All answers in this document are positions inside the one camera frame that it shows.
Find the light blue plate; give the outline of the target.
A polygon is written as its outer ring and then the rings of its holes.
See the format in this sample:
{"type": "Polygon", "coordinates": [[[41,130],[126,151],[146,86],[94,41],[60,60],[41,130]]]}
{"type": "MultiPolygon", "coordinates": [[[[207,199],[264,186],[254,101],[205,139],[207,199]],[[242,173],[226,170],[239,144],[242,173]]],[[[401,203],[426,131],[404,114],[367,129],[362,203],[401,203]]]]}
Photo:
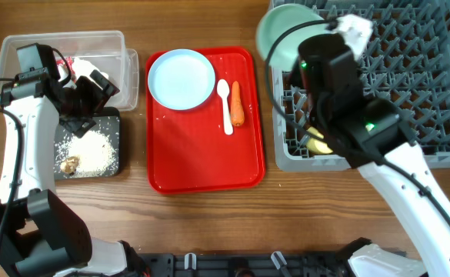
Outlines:
{"type": "Polygon", "coordinates": [[[201,53],[175,49],[158,57],[148,70],[147,85],[160,105],[185,111],[204,103],[214,90],[215,70],[201,53]]]}

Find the white plastic spoon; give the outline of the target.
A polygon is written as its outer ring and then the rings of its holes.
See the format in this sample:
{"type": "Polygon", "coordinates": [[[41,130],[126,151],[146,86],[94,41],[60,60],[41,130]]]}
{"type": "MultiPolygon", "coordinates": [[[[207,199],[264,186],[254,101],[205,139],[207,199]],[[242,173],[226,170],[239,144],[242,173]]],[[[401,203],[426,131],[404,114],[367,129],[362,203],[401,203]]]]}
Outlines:
{"type": "Polygon", "coordinates": [[[228,107],[228,96],[230,94],[230,88],[226,80],[219,79],[217,84],[218,96],[222,99],[222,114],[223,114],[223,127],[226,135],[233,134],[233,126],[231,121],[231,115],[228,107]]]}

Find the red snack wrapper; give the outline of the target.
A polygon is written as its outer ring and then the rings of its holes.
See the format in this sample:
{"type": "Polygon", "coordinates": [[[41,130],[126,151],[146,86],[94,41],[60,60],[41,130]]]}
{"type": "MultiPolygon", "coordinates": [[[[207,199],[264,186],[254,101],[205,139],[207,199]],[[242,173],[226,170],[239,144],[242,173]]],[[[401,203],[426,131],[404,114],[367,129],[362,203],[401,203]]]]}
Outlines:
{"type": "Polygon", "coordinates": [[[60,76],[60,79],[64,79],[68,76],[68,73],[71,72],[71,77],[75,77],[75,71],[72,68],[73,59],[71,57],[67,57],[67,62],[64,62],[61,58],[58,58],[56,60],[56,65],[58,68],[58,73],[60,76]]]}

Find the white rice pile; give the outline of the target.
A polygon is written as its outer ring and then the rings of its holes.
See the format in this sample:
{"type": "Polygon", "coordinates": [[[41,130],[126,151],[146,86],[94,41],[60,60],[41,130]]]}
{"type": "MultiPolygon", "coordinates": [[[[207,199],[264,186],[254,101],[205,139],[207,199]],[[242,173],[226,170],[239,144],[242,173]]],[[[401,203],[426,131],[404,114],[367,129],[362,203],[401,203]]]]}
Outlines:
{"type": "Polygon", "coordinates": [[[114,175],[118,171],[118,149],[110,135],[100,131],[88,131],[82,138],[61,134],[55,142],[54,173],[57,179],[81,179],[114,175]],[[60,170],[60,164],[71,156],[79,157],[79,165],[73,175],[60,170]]]}

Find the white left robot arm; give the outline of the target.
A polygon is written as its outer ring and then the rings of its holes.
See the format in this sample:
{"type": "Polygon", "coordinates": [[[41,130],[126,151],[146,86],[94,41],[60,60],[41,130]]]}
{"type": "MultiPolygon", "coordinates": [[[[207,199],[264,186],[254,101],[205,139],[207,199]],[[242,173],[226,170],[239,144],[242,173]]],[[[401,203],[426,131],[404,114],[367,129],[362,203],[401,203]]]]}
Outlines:
{"type": "Polygon", "coordinates": [[[55,132],[82,137],[118,92],[100,71],[61,76],[59,50],[33,43],[17,51],[20,71],[3,80],[6,121],[0,179],[0,271],[10,276],[149,276],[124,241],[93,238],[55,192],[55,132]]]}

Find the orange carrot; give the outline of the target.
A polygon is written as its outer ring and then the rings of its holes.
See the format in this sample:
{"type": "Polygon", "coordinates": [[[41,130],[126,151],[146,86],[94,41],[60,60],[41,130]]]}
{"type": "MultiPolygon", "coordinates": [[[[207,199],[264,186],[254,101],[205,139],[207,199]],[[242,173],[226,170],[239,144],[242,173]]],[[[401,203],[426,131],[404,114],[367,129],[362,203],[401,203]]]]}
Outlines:
{"type": "Polygon", "coordinates": [[[245,113],[242,107],[240,84],[235,81],[232,83],[232,98],[231,98],[231,121],[234,126],[241,126],[245,122],[245,113]]]}

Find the brown mushroom piece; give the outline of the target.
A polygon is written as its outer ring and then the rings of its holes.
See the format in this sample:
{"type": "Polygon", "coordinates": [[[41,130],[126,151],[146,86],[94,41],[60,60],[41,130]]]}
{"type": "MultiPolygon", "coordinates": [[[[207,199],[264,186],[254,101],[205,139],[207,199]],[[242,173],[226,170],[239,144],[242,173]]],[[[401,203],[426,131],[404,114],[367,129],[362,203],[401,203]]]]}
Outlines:
{"type": "Polygon", "coordinates": [[[73,175],[79,165],[79,157],[71,156],[60,164],[60,170],[65,174],[73,175]]]}

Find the yellow cup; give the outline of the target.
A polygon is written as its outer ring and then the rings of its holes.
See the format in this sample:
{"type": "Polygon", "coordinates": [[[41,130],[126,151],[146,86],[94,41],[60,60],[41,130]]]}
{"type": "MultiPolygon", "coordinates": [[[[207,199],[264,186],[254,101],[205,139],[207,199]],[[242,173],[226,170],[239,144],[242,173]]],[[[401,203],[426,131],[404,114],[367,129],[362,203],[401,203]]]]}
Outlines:
{"type": "MultiPolygon", "coordinates": [[[[313,135],[323,139],[324,136],[322,133],[320,133],[316,128],[314,127],[310,127],[307,129],[308,132],[312,133],[313,135]]],[[[324,142],[320,142],[317,139],[314,138],[310,138],[306,144],[305,144],[306,148],[311,151],[314,152],[315,154],[319,154],[319,155],[329,155],[332,154],[333,151],[328,147],[328,145],[324,142]]]]}

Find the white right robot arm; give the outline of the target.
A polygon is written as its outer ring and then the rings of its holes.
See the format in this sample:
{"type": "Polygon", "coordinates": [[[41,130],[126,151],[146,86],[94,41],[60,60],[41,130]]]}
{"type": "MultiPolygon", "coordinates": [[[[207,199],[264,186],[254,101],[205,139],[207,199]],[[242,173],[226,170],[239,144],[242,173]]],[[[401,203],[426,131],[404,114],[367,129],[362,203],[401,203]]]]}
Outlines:
{"type": "Polygon", "coordinates": [[[309,121],[326,144],[388,203],[430,276],[450,276],[450,201],[409,124],[389,100],[367,97],[358,63],[339,34],[298,47],[309,121]]]}

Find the white napkin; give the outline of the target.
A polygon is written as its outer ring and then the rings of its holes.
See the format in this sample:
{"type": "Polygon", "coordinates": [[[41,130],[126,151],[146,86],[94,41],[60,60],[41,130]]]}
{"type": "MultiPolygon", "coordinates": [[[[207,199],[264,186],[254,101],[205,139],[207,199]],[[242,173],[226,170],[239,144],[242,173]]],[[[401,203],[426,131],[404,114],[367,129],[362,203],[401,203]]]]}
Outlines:
{"type": "Polygon", "coordinates": [[[85,76],[90,81],[94,81],[93,78],[90,77],[90,74],[96,70],[99,71],[106,79],[109,79],[109,76],[107,73],[100,71],[96,66],[94,66],[91,62],[88,60],[82,59],[82,58],[72,58],[72,68],[75,71],[75,77],[70,79],[70,81],[65,85],[65,87],[69,88],[75,88],[76,81],[79,77],[85,76]]]}

